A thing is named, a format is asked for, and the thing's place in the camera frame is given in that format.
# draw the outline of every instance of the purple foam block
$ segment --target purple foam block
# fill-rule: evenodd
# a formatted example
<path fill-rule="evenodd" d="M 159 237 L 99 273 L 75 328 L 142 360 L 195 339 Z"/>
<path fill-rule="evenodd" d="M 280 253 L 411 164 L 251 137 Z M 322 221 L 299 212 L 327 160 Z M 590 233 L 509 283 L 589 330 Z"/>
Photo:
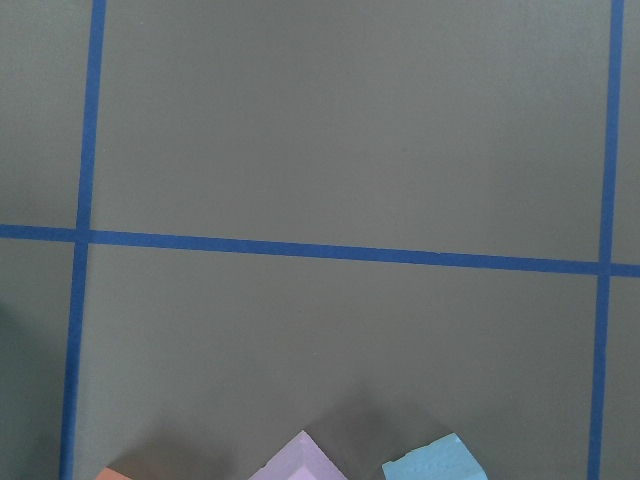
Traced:
<path fill-rule="evenodd" d="M 347 480 L 302 431 L 249 480 Z"/>

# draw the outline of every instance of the orange foam block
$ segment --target orange foam block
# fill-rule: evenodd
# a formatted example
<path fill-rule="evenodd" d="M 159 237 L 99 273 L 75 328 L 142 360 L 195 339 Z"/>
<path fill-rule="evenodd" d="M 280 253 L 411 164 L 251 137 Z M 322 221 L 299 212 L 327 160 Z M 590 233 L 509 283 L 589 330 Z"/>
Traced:
<path fill-rule="evenodd" d="M 121 473 L 116 472 L 115 470 L 111 470 L 110 468 L 105 468 L 100 472 L 100 475 L 96 478 L 96 480 L 131 480 L 129 477 L 125 477 Z"/>

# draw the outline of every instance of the gray floor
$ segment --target gray floor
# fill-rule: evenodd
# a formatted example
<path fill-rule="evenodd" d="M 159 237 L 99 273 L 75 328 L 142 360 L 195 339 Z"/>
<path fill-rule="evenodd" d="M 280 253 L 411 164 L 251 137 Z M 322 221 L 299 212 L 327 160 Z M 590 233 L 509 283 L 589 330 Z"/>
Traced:
<path fill-rule="evenodd" d="M 596 260 L 608 2 L 111 0 L 93 228 Z M 628 2 L 614 258 L 636 245 Z M 0 223 L 74 223 L 90 2 L 0 5 Z M 0 240 L 0 477 L 52 479 L 72 245 Z M 603 480 L 640 477 L 640 280 L 612 283 Z M 75 480 L 350 480 L 458 432 L 586 477 L 592 276 L 92 246 Z"/>

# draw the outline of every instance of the blue tape line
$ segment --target blue tape line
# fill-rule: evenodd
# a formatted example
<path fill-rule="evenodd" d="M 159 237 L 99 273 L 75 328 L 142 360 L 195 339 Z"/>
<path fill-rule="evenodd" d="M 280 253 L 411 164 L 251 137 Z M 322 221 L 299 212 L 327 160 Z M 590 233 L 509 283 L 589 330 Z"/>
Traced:
<path fill-rule="evenodd" d="M 640 265 L 614 263 L 611 265 L 611 275 L 614 277 L 640 277 Z"/>
<path fill-rule="evenodd" d="M 497 270 L 572 273 L 584 275 L 595 275 L 598 272 L 598 264 L 596 262 L 473 255 L 466 253 L 438 253 L 418 250 L 395 250 L 388 248 L 349 247 L 310 243 L 270 242 L 262 240 L 192 237 L 155 233 L 92 230 L 90 241 L 91 243 L 101 245 L 204 250 L 212 252 L 251 253 L 258 255 L 283 255 L 290 257 L 332 258 L 338 260 L 411 263 L 417 265 L 442 265 L 450 267 L 487 268 Z"/>
<path fill-rule="evenodd" d="M 76 237 L 73 252 L 73 274 L 69 306 L 67 334 L 67 358 L 65 363 L 64 400 L 62 405 L 62 430 L 60 440 L 60 480 L 72 480 L 75 448 L 76 414 L 78 404 L 78 378 L 80 371 L 80 344 L 87 280 L 87 256 L 89 228 L 91 226 L 91 202 L 93 196 L 93 172 L 95 164 L 98 104 L 100 99 L 100 68 L 106 0 L 94 0 L 91 9 L 91 29 L 87 59 L 84 119 L 82 128 L 82 152 L 80 179 L 78 182 L 78 209 L 76 212 Z"/>
<path fill-rule="evenodd" d="M 622 70 L 622 26 L 624 0 L 611 2 L 609 38 L 609 79 L 607 89 L 607 126 L 605 134 L 604 176 L 600 213 L 600 252 L 598 287 L 596 294 L 596 325 L 593 353 L 593 384 L 591 391 L 591 424 L 589 432 L 589 460 L 587 479 L 600 479 L 602 457 L 602 427 L 607 376 L 607 335 L 609 326 L 609 298 L 611 287 L 611 256 L 613 251 L 613 218 L 616 193 L 616 163 L 620 111 L 620 83 Z"/>
<path fill-rule="evenodd" d="M 76 239 L 76 231 L 73 228 L 0 224 L 0 238 L 44 240 L 49 242 L 74 242 Z"/>

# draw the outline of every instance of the foam block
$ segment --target foam block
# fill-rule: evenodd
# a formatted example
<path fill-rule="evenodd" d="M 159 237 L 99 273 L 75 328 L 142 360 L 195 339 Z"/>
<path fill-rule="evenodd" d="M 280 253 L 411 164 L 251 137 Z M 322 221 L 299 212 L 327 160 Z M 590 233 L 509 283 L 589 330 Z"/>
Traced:
<path fill-rule="evenodd" d="M 455 433 L 382 465 L 387 480 L 487 480 Z"/>
<path fill-rule="evenodd" d="M 96 480 L 131 480 L 129 477 L 125 477 L 121 473 L 105 468 L 100 472 Z"/>
<path fill-rule="evenodd" d="M 249 480 L 346 480 L 306 432 L 296 435 Z"/>

